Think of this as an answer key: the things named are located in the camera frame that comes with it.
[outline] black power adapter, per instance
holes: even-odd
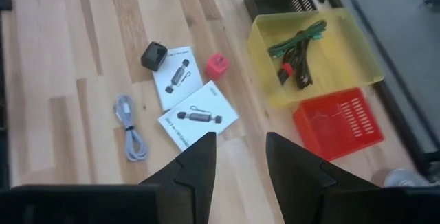
[[[168,49],[165,46],[156,42],[151,42],[143,53],[140,62],[142,66],[147,69],[157,72],[160,65],[164,62],[167,53]]]

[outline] red charger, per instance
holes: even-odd
[[[205,68],[205,73],[213,80],[218,80],[229,67],[229,59],[224,55],[217,53],[211,56]]]

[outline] wooden table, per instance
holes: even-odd
[[[191,45],[200,71],[215,52],[231,59],[217,85],[240,115],[218,138],[212,223],[283,222],[265,134],[302,142],[292,112],[270,107],[259,87],[243,0],[14,0],[2,19],[12,185],[138,183],[165,166],[179,150],[157,122],[160,104],[140,55],[151,41]],[[334,163],[367,180],[412,168],[374,91],[365,92],[386,139]],[[146,161],[125,159],[112,109],[122,93],[135,100]]]

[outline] instruction manual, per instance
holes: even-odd
[[[213,81],[159,118],[181,151],[207,132],[222,133],[239,116]]]
[[[203,86],[190,46],[168,50],[153,77],[163,111],[167,111]]]

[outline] red plastic basket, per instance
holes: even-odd
[[[327,161],[384,140],[360,89],[303,101],[294,121],[305,148]]]

